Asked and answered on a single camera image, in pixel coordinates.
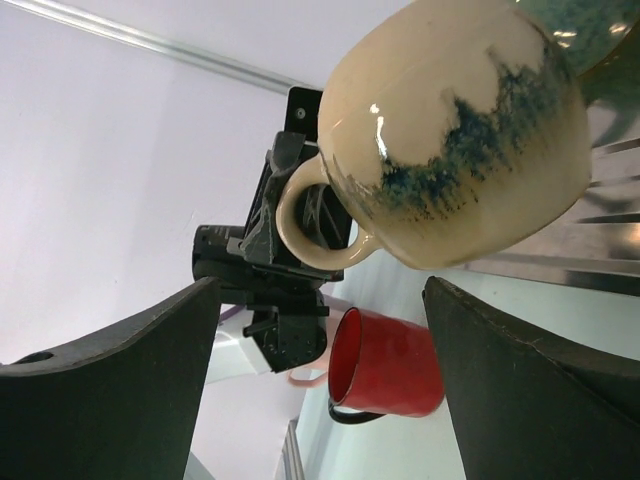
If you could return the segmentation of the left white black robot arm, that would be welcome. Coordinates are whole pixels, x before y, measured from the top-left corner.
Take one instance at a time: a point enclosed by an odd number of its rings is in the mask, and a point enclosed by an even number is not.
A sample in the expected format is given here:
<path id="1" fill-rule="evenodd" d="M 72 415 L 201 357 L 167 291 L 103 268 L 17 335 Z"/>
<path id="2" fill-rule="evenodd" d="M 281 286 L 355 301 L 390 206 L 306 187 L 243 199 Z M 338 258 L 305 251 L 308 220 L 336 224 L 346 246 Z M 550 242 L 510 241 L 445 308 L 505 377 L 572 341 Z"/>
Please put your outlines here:
<path id="1" fill-rule="evenodd" d="M 318 360 L 330 339 L 329 299 L 320 289 L 343 280 L 341 270 L 312 268 L 282 242 L 275 222 L 284 187 L 318 152 L 322 93 L 289 89 L 283 130 L 267 151 L 247 220 L 240 226 L 201 225 L 194 235 L 192 273 L 213 277 L 229 310 L 220 316 L 207 374 L 210 382 L 289 371 Z"/>

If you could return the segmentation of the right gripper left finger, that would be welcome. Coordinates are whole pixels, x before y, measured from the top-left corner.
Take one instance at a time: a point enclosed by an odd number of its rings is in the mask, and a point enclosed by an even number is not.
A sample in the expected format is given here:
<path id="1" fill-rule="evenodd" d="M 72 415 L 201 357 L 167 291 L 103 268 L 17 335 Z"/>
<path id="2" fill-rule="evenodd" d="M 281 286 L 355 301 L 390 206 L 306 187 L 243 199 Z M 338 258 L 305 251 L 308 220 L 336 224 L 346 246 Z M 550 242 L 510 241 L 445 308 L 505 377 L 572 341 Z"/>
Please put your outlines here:
<path id="1" fill-rule="evenodd" d="M 180 479 L 220 315 L 195 282 L 1 369 L 5 479 Z"/>

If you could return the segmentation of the pink ceramic mug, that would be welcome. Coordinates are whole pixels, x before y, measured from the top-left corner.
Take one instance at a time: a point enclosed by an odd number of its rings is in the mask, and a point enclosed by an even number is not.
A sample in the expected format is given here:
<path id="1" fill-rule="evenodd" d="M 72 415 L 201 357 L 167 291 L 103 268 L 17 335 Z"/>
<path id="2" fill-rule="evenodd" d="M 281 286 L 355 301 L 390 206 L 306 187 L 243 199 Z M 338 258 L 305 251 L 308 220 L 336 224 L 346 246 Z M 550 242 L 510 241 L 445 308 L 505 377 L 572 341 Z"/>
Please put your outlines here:
<path id="1" fill-rule="evenodd" d="M 314 388 L 327 380 L 331 350 L 336 331 L 342 317 L 353 304 L 330 295 L 324 296 L 324 303 L 329 307 L 329 315 L 323 319 L 321 325 L 325 329 L 327 346 L 323 354 L 315 361 L 287 372 L 287 381 L 299 388 Z"/>

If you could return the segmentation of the beige ceramic mug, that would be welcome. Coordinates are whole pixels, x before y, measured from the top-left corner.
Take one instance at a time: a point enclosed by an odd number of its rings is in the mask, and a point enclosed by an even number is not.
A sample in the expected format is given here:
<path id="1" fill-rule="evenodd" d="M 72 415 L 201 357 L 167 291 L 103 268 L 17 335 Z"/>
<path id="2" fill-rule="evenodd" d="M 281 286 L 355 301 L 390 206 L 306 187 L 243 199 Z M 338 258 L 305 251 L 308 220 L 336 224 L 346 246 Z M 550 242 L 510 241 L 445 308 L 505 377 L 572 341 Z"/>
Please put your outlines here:
<path id="1" fill-rule="evenodd" d="M 322 270 L 379 249 L 422 270 L 501 251 L 569 210 L 592 175 L 576 76 L 512 1 L 415 1 L 386 19 L 332 72 L 317 143 L 276 225 Z"/>

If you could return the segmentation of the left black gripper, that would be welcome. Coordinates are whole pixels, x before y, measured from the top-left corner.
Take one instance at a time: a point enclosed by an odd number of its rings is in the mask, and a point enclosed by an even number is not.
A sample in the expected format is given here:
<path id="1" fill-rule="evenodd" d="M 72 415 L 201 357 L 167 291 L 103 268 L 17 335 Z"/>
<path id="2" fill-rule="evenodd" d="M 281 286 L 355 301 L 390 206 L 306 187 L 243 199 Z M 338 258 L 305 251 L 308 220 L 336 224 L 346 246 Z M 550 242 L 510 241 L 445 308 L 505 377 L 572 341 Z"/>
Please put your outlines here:
<path id="1" fill-rule="evenodd" d="M 196 280 L 218 281 L 225 303 L 275 305 L 277 297 L 314 294 L 344 279 L 342 270 L 318 270 L 293 256 L 282 243 L 275 210 L 288 179 L 319 153 L 318 110 L 322 92 L 292 87 L 284 128 L 277 132 L 257 186 L 245 227 L 201 225 L 192 247 Z M 326 185 L 313 185 L 297 199 L 295 219 L 314 243 L 329 249 L 348 244 L 351 217 Z"/>

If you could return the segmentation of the red ceramic mug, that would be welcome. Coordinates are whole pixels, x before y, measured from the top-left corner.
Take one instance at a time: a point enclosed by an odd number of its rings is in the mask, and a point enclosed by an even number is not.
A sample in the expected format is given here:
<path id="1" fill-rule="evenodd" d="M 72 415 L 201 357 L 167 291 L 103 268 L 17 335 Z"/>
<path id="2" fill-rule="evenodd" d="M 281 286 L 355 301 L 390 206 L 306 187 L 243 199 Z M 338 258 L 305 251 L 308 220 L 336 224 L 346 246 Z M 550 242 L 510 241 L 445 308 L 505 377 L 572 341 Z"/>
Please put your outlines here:
<path id="1" fill-rule="evenodd" d="M 350 308 L 336 330 L 328 367 L 328 413 L 343 425 L 385 415 L 425 417 L 444 399 L 430 331 Z"/>

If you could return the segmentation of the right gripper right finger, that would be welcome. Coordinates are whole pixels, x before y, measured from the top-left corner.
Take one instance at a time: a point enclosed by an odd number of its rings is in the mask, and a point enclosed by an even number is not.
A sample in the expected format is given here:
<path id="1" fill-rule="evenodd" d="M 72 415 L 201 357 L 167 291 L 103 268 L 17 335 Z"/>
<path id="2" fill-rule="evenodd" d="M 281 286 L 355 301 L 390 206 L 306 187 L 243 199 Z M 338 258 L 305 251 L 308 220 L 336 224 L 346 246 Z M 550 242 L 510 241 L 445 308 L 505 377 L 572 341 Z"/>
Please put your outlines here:
<path id="1" fill-rule="evenodd" d="M 636 479 L 639 363 L 432 276 L 423 303 L 469 479 Z"/>

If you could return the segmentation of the green ceramic mug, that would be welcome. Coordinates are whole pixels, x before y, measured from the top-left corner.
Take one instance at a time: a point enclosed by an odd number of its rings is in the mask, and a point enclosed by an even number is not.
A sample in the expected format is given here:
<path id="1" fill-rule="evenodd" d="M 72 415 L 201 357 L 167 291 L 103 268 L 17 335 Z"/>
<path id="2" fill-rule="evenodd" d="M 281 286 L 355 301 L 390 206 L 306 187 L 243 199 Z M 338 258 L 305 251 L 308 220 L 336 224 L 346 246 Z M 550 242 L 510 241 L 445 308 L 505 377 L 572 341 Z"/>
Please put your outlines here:
<path id="1" fill-rule="evenodd" d="M 610 54 L 639 19 L 638 0 L 520 0 L 564 50 L 577 74 Z"/>

